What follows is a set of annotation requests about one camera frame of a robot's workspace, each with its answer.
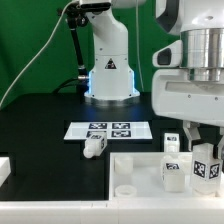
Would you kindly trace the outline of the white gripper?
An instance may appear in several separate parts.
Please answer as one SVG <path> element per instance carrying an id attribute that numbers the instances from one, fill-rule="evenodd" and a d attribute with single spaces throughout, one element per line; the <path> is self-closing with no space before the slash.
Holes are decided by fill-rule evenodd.
<path id="1" fill-rule="evenodd" d="M 152 80 L 152 108 L 159 116 L 184 120 L 189 151 L 202 143 L 199 123 L 220 127 L 216 158 L 224 159 L 224 78 L 190 81 L 185 69 L 159 69 Z"/>

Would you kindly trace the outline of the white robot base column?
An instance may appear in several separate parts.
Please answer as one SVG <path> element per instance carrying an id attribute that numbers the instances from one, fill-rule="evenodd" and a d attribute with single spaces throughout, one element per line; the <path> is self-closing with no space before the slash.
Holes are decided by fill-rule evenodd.
<path id="1" fill-rule="evenodd" d="M 94 66 L 89 72 L 85 100 L 98 105 L 126 105 L 136 102 L 134 71 L 128 62 L 128 30 L 112 10 L 88 13 L 94 39 Z"/>

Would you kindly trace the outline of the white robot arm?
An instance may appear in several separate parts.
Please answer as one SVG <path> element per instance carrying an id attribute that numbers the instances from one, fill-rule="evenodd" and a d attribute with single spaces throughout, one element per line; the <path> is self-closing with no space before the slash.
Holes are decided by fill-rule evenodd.
<path id="1" fill-rule="evenodd" d="M 224 0 L 156 0 L 156 21 L 179 39 L 153 55 L 152 108 L 183 122 L 191 149 L 201 124 L 219 127 L 224 160 Z"/>

